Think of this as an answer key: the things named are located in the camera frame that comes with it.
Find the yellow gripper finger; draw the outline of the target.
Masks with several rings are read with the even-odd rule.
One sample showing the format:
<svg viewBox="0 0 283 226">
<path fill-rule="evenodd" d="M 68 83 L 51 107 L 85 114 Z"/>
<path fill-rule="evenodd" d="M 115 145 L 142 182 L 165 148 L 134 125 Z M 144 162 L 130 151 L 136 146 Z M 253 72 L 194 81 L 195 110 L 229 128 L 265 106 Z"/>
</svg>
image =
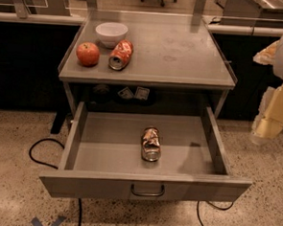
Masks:
<svg viewBox="0 0 283 226">
<path fill-rule="evenodd" d="M 253 61 L 261 65 L 273 65 L 278 41 L 274 41 L 267 48 L 261 50 L 253 57 Z"/>
<path fill-rule="evenodd" d="M 259 113 L 255 117 L 250 140 L 261 146 L 283 130 L 283 85 L 268 87 L 259 104 Z"/>
</svg>

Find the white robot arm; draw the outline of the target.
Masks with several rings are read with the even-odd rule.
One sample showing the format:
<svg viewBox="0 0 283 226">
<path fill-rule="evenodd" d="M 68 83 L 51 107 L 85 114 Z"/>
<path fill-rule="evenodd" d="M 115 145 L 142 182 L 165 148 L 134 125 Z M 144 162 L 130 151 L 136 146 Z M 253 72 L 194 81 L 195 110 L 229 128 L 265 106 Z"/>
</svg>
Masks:
<svg viewBox="0 0 283 226">
<path fill-rule="evenodd" d="M 253 60 L 261 65 L 273 66 L 272 72 L 283 80 L 283 35 L 278 41 L 258 52 Z M 283 130 L 283 84 L 268 87 L 259 104 L 259 113 L 255 117 L 250 140 L 260 146 L 274 139 Z"/>
</svg>

